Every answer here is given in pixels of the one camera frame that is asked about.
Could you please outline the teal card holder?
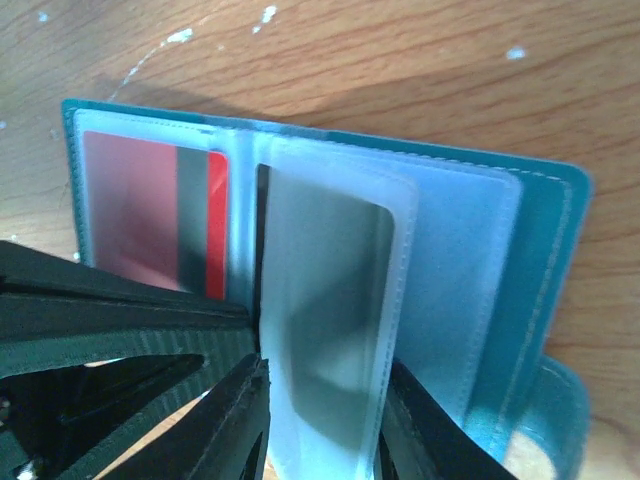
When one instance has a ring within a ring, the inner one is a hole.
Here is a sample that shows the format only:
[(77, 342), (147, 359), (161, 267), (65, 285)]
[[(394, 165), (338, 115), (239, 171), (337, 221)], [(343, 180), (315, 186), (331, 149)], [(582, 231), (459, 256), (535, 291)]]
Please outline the teal card holder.
[(374, 443), (396, 360), (495, 460), (521, 433), (548, 456), (557, 478), (577, 476), (588, 434), (588, 395), (543, 347), (588, 210), (591, 181), (583, 170), (493, 152), (89, 100), (65, 100), (62, 116), (79, 256), (88, 266), (85, 132), (227, 156), (222, 299), (249, 310), (262, 352), (269, 169), (391, 213), (394, 234), (361, 447), (348, 452), (314, 441), (287, 446), (272, 401), (268, 455), (278, 477), (376, 478)]

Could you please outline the red credit card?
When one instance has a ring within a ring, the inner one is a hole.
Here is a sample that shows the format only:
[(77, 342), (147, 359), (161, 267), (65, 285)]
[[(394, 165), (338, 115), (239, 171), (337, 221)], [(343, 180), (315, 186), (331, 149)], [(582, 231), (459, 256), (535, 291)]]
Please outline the red credit card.
[(143, 284), (224, 298), (227, 156), (96, 131), (82, 140), (90, 264)]

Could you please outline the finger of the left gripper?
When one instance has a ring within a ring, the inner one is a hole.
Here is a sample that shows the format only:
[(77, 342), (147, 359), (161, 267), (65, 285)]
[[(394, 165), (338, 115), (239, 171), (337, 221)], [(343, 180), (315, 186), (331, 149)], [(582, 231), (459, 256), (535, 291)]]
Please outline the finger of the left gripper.
[(249, 354), (241, 307), (3, 242), (1, 475), (105, 477)]

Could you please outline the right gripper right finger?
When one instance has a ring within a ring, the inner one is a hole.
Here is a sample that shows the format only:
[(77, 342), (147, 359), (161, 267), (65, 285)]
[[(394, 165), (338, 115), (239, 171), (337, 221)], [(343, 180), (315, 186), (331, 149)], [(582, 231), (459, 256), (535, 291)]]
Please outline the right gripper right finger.
[(400, 361), (393, 362), (378, 442), (379, 479), (512, 479), (449, 417)]

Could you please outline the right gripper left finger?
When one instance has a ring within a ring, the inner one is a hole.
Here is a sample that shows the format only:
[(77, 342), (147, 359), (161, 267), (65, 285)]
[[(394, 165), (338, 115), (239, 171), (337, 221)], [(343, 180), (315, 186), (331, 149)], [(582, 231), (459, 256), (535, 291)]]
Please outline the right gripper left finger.
[(270, 428), (268, 361), (244, 357), (179, 422), (107, 479), (261, 479)]

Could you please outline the black credit card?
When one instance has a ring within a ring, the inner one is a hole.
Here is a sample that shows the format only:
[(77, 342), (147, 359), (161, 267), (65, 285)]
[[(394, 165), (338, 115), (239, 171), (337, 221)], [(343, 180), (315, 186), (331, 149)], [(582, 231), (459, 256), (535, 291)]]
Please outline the black credit card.
[(394, 220), (388, 209), (270, 168), (261, 343), (284, 444), (360, 449)]

